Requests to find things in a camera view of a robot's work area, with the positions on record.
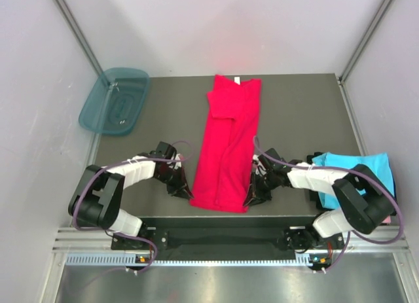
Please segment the red t shirt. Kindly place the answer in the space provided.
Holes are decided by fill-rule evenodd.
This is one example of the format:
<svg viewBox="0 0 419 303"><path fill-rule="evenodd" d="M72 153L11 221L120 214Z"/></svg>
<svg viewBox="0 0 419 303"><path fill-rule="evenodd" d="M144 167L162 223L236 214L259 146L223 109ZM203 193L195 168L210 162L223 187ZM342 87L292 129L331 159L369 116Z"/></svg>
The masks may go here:
<svg viewBox="0 0 419 303"><path fill-rule="evenodd" d="M261 79L216 75L192 186L193 207L245 213L261 108Z"/></svg>

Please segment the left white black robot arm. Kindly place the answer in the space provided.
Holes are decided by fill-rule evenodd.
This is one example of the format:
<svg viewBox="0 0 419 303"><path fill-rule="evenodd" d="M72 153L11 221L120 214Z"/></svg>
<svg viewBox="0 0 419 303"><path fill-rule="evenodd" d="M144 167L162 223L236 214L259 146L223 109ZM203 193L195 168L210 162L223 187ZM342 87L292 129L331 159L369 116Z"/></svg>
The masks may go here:
<svg viewBox="0 0 419 303"><path fill-rule="evenodd" d="M183 163L192 154L177 151L180 142L159 142L156 149L142 152L121 162L87 166L68 205L72 225L80 231L104 231L117 241L134 248L154 247L137 216L121 208L124 190L150 179L166 185L169 196L191 199Z"/></svg>

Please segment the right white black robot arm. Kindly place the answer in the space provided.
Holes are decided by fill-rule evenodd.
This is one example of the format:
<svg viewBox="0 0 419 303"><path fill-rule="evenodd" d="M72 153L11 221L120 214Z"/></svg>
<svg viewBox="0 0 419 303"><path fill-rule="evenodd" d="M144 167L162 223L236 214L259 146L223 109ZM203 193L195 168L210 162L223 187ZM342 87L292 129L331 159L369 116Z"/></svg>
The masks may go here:
<svg viewBox="0 0 419 303"><path fill-rule="evenodd" d="M308 161L285 161L275 149L253 157L253 169L244 206L272 198L278 187L317 193L324 212L305 232L307 243L322 247L331 236L353 232L367 242L379 225L399 216L395 183L388 155L345 156L317 152Z"/></svg>

